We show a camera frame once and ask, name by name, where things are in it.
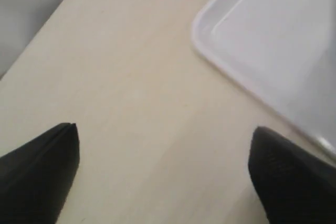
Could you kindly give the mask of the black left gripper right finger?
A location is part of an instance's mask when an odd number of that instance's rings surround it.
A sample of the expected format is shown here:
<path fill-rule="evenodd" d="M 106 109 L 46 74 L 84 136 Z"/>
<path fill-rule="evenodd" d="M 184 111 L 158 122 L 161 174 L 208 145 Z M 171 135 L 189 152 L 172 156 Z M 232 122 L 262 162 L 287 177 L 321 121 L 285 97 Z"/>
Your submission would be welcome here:
<path fill-rule="evenodd" d="M 269 223 L 335 223 L 335 167 L 259 126 L 248 171 Z"/>

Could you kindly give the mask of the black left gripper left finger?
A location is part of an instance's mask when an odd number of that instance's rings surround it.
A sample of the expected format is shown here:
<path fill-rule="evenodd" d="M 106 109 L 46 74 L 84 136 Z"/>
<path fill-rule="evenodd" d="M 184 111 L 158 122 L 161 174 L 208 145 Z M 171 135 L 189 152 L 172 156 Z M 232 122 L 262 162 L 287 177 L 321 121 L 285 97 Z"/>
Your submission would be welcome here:
<path fill-rule="evenodd" d="M 74 123 L 60 123 L 1 157 L 1 223 L 56 223 L 79 166 Z"/>

